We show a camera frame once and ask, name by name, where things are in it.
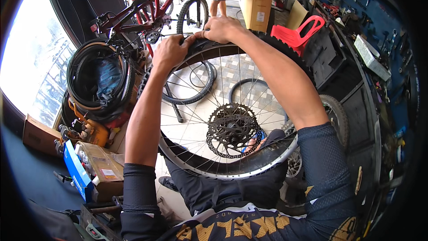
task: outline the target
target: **tiled floor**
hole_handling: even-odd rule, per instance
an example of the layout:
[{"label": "tiled floor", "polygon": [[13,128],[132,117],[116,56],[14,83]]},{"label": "tiled floor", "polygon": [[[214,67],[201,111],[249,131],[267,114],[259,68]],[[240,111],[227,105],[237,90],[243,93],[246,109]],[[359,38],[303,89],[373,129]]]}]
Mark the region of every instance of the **tiled floor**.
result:
[{"label": "tiled floor", "polygon": [[[238,17],[243,26],[245,26],[242,14],[238,13],[239,4],[237,0],[227,0],[226,4],[230,6],[227,7],[228,16]],[[180,5],[175,5],[174,12],[171,15],[172,18],[177,16],[180,8]],[[288,12],[276,11],[275,24],[285,25],[287,17]],[[162,34],[164,35],[173,34],[175,32],[176,25],[174,27],[174,23],[171,24],[171,30],[167,27],[162,30]],[[207,121],[219,105],[228,103],[229,93],[233,85],[239,80],[245,78],[263,80],[263,78],[260,75],[259,69],[246,54],[223,56],[221,59],[210,59],[209,62],[211,62],[217,70],[217,78],[210,93],[202,100],[193,104],[178,105],[178,109],[185,120],[184,123],[179,123],[177,121],[172,105],[163,100],[161,105],[161,129],[173,142],[183,145],[191,152],[212,159],[215,154],[206,145],[208,126],[202,123],[202,121]],[[191,68],[194,69],[193,72],[189,67],[186,67],[176,72],[176,76],[169,79],[169,86],[175,98],[189,98],[196,95],[197,92],[201,90],[201,88],[197,88],[194,85],[204,85],[208,80],[208,73],[203,65],[197,67],[199,65],[200,63],[191,66]],[[284,125],[285,113],[266,85],[260,83],[243,84],[233,95],[234,102],[241,102],[241,99],[243,99],[243,104],[250,106],[257,114],[257,121],[267,134],[273,129],[281,128]],[[118,151],[119,153],[125,152],[126,130],[127,124],[125,124],[116,135],[114,144],[110,147],[111,150]],[[226,159],[221,158],[220,162],[226,162]],[[155,172],[157,177],[169,175],[164,159],[160,155],[158,155]],[[157,197],[158,199],[162,198],[162,202],[159,203],[159,206],[163,212],[168,213],[172,211],[174,218],[179,220],[191,217],[179,193],[160,185],[157,179],[155,184]],[[282,200],[285,198],[286,190],[287,185],[284,183],[284,186],[280,190]]]}]

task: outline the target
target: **sneaker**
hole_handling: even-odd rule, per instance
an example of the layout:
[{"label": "sneaker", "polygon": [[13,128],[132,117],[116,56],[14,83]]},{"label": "sneaker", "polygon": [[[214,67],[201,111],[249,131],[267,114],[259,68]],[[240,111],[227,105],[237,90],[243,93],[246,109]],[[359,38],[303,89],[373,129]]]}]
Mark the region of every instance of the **sneaker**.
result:
[{"label": "sneaker", "polygon": [[162,177],[159,177],[158,181],[161,185],[165,186],[166,188],[179,192],[179,189],[177,188],[177,186],[175,185],[171,177],[162,176]]}]

